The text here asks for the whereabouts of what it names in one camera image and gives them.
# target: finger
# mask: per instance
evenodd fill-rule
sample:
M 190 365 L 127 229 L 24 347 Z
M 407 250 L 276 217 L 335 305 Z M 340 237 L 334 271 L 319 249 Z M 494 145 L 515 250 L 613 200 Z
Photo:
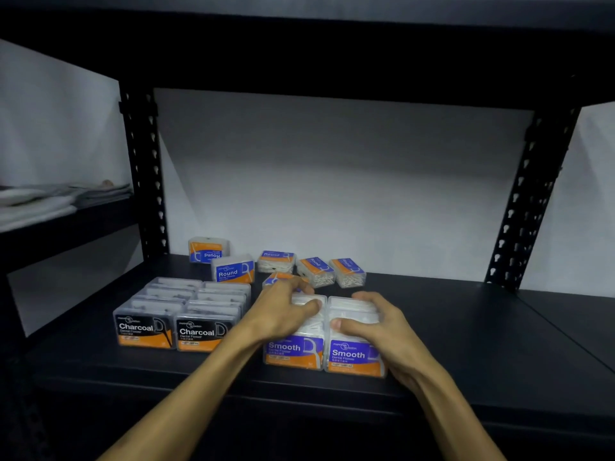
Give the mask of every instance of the finger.
M 307 294 L 314 294 L 314 288 L 303 278 L 301 277 L 293 277 L 288 279 L 288 283 L 290 283 L 291 291 L 295 291 L 297 288 L 302 290 Z
M 322 308 L 322 302 L 318 299 L 312 299 L 303 305 L 295 305 L 294 307 L 298 309 L 296 313 L 300 316 L 301 323 L 303 323 L 308 318 L 318 314 L 319 310 Z
M 380 312 L 386 313 L 388 310 L 396 309 L 394 305 L 388 302 L 385 298 L 382 297 L 380 293 L 373 293 L 369 291 L 358 291 L 357 293 L 352 294 L 353 299 L 359 299 L 361 301 L 371 301 L 376 305 L 376 308 L 380 310 Z
M 330 326 L 333 330 L 349 336 L 358 336 L 373 342 L 378 330 L 377 323 L 361 323 L 350 318 L 334 318 Z

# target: metal shelving unit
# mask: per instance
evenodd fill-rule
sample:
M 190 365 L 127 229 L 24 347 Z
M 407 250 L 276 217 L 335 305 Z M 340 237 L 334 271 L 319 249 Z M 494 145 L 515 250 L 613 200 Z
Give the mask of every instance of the metal shelving unit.
M 159 400 L 202 360 L 120 348 L 109 326 L 149 279 L 209 275 L 168 254 L 154 87 L 534 110 L 485 283 L 371 273 L 367 287 L 404 310 L 490 432 L 615 449 L 615 344 L 605 325 L 615 299 L 518 291 L 580 108 L 615 100 L 600 64 L 615 46 L 615 0 L 0 0 L 0 38 L 120 82 L 134 205 L 116 205 L 105 229 L 37 259 L 134 221 L 145 259 L 27 339 L 3 336 L 15 453 L 51 456 L 31 417 L 33 388 Z M 78 217 L 93 224 L 85 215 L 53 221 L 55 230 Z M 19 236 L 0 236 L 2 248 L 16 249 Z M 6 271 L 24 266 L 8 252 Z M 19 331 L 2 280 L 2 318 Z M 77 330 L 79 347 L 66 340 Z M 391 377 L 272 368 L 258 356 L 229 398 L 343 420 L 420 417 Z

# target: shelf surface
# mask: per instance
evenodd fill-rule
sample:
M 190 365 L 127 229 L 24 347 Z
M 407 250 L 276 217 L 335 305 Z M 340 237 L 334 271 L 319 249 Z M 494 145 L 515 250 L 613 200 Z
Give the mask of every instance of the shelf surface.
M 206 355 L 119 347 L 111 313 L 156 276 L 207 279 L 184 255 L 143 263 L 28 338 L 37 385 L 163 398 Z M 253 297 L 266 275 L 259 274 Z M 400 307 L 490 430 L 615 443 L 615 374 L 503 289 L 369 273 L 367 289 Z M 349 295 L 336 285 L 320 294 Z M 257 353 L 229 391 L 264 410 L 375 421 L 420 417 L 392 376 L 371 379 L 266 366 Z
M 3 250 L 0 270 L 4 269 L 8 273 L 22 269 L 135 223 L 134 201 L 130 197 L 0 233 L 0 246 Z
M 615 49 L 613 0 L 420 0 L 439 6 L 433 15 L 450 17 L 441 22 L 415 19 L 429 10 L 400 9 L 399 0 L 353 0 L 356 6 L 340 9 L 350 0 L 296 0 L 272 3 L 288 12 L 267 16 L 258 8 L 263 0 L 190 0 L 202 9 L 150 0 L 148 10 L 139 0 L 73 1 L 71 9 L 45 3 L 56 10 L 0 4 L 0 38 L 159 88 L 531 110 L 615 100 L 604 54 Z M 237 13 L 225 7 L 234 3 Z M 553 4 L 558 15 L 532 8 L 517 25 L 518 11 L 503 8 L 473 10 L 466 19 L 446 7 L 457 3 Z M 395 16 L 378 14 L 383 6 Z M 305 15 L 296 12 L 303 8 Z
M 530 290 L 519 297 L 615 372 L 615 298 Z

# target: white wall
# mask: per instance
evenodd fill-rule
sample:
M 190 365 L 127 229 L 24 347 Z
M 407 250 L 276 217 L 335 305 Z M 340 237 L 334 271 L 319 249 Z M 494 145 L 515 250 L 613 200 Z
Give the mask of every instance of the white wall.
M 521 287 L 615 296 L 615 103 L 584 108 Z
M 482 281 L 531 112 L 156 90 L 169 243 Z
M 118 101 L 117 81 L 0 40 L 0 185 L 130 182 Z M 138 243 L 131 227 L 11 273 L 26 332 L 141 262 Z

